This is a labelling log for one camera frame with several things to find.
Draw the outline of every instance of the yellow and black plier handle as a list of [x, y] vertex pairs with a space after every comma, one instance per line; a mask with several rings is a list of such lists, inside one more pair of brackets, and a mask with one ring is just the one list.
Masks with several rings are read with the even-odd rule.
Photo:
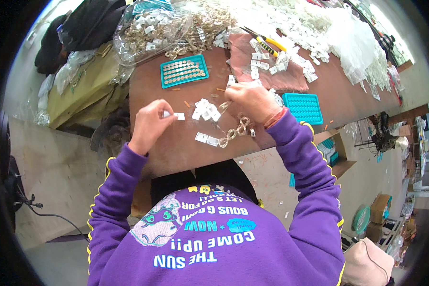
[[266, 42], [269, 42], [271, 44], [274, 44], [275, 46], [277, 46], [279, 49], [286, 51], [286, 48], [283, 47], [280, 43], [278, 43], [277, 41], [269, 38], [269, 37], [264, 37], [263, 35], [259, 35], [256, 32], [252, 31], [251, 29], [248, 29], [247, 27], [240, 27], [243, 30], [245, 30], [246, 32], [250, 33], [258, 42], [259, 44], [270, 54], [272, 54], [275, 57], [278, 57], [278, 53], [272, 49]]

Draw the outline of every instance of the black cable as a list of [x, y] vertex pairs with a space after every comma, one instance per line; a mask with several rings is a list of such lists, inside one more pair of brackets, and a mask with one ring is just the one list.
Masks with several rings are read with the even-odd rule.
[[58, 215], [58, 214], [39, 214], [37, 213], [31, 205], [29, 205], [29, 208], [36, 214], [39, 216], [55, 216], [55, 217], [60, 217], [61, 219], [65, 220], [66, 222], [70, 223], [74, 228], [76, 228], [76, 230], [84, 237], [84, 239], [87, 241], [87, 243], [89, 243], [89, 240], [84, 236], [83, 232], [81, 232], [81, 230], [74, 225], [74, 223], [72, 223], [71, 221], [69, 221], [68, 219], [66, 219], [65, 217]]
[[74, 228], [76, 228], [76, 230], [84, 237], [84, 239], [87, 241], [87, 243], [89, 243], [89, 240], [84, 236], [84, 234], [83, 234], [83, 232], [81, 232], [81, 230], [77, 227], [77, 226], [75, 226], [74, 225], [74, 223], [72, 223], [70, 220], [68, 220], [68, 219], [66, 219], [65, 217], [63, 217], [63, 216], [61, 216], [61, 215], [58, 215], [58, 214], [39, 214], [39, 213], [37, 213], [33, 208], [32, 208], [32, 205], [33, 206], [36, 206], [36, 207], [38, 207], [38, 208], [43, 208], [43, 204], [42, 203], [36, 203], [36, 204], [34, 204], [33, 203], [33, 201], [35, 200], [35, 196], [34, 196], [34, 194], [32, 194], [32, 199], [28, 199], [25, 195], [24, 195], [24, 192], [20, 189], [20, 186], [19, 185], [17, 185], [17, 188], [18, 188], [18, 190], [19, 190], [19, 192], [18, 192], [18, 194], [19, 194], [19, 196], [21, 197], [21, 200], [22, 200], [22, 203], [23, 204], [26, 204], [28, 207], [29, 207], [29, 209], [31, 209], [36, 215], [39, 215], [39, 216], [55, 216], [55, 217], [60, 217], [61, 219], [63, 219], [63, 220], [65, 220], [66, 222], [68, 222], [69, 224], [71, 224]]
[[375, 265], [376, 266], [378, 266], [378, 267], [380, 267], [381, 269], [383, 269], [383, 271], [386, 273], [386, 280], [390, 280], [389, 279], [389, 275], [388, 275], [388, 273], [386, 272], [386, 270], [383, 268], [383, 267], [381, 267], [381, 266], [379, 266], [375, 261], [373, 261], [372, 260], [372, 258], [370, 258], [370, 254], [369, 254], [369, 250], [368, 250], [368, 248], [367, 248], [367, 243], [365, 242], [365, 241], [363, 241], [363, 240], [361, 240], [364, 244], [365, 244], [365, 246], [366, 246], [366, 252], [367, 252], [367, 256], [369, 257], [369, 259], [370, 259], [370, 261], [372, 261], [373, 263], [375, 263]]

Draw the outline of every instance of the workbench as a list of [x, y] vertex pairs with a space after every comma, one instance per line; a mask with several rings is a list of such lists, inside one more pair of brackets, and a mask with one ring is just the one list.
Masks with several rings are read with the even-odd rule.
[[[310, 52], [300, 49], [298, 54], [307, 60]], [[206, 98], [211, 103], [219, 106], [225, 101], [224, 92], [217, 88], [225, 89], [230, 74], [229, 65], [225, 62], [230, 58], [228, 49], [213, 47], [211, 51], [204, 51], [209, 78], [183, 83], [173, 88], [162, 89], [160, 81], [160, 64], [169, 59], [161, 55], [153, 60], [139, 65], [130, 77], [130, 119], [132, 130], [135, 124], [135, 116], [140, 108], [148, 105], [156, 99], [165, 99], [172, 106], [174, 112], [184, 112], [185, 121], [174, 122], [157, 140], [149, 151], [149, 161], [145, 165], [141, 180], [152, 179], [168, 174], [194, 169], [209, 164], [221, 162], [235, 157], [243, 156], [275, 146], [275, 141], [268, 135], [263, 126], [253, 123], [248, 128], [254, 128], [256, 137], [236, 136], [230, 140], [225, 148], [213, 147], [195, 140], [197, 132], [208, 134], [215, 138], [226, 137], [224, 132], [239, 125], [238, 114], [242, 112], [241, 106], [233, 103], [221, 116], [216, 125], [209, 121], [191, 119], [194, 112], [194, 103]], [[386, 90], [378, 89], [381, 101], [370, 94], [366, 83], [365, 93], [359, 84], [353, 86], [349, 82], [342, 67], [340, 59], [330, 54], [328, 63], [321, 63], [315, 67], [318, 79], [308, 84], [308, 93], [318, 95], [324, 123], [315, 125], [315, 133], [327, 129], [334, 129], [368, 117], [378, 112], [399, 106], [397, 97]]]

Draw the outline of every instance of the sleeve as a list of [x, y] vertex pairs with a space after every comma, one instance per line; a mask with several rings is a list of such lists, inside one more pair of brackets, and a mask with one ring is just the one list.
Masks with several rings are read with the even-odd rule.
[[325, 276], [324, 284], [339, 285], [344, 257], [337, 178], [316, 148], [308, 123], [297, 123], [286, 111], [267, 132], [276, 141], [276, 149], [286, 169], [294, 174], [300, 192], [289, 235], [316, 271]]
[[99, 186], [87, 221], [91, 228], [87, 247], [88, 286], [98, 285], [104, 266], [130, 231], [127, 216], [146, 161], [147, 158], [134, 153], [127, 144], [117, 158], [107, 161], [105, 182]]

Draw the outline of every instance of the open cardboard box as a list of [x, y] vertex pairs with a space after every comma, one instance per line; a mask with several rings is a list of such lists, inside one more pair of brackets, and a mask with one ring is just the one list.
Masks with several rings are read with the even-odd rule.
[[335, 142], [335, 151], [338, 152], [338, 161], [332, 166], [332, 174], [340, 178], [345, 172], [351, 168], [356, 161], [348, 161], [346, 158], [345, 145], [343, 145], [342, 137], [340, 133], [335, 129], [330, 129], [318, 134], [315, 134], [313, 142], [315, 145], [323, 142], [324, 140], [333, 137]]

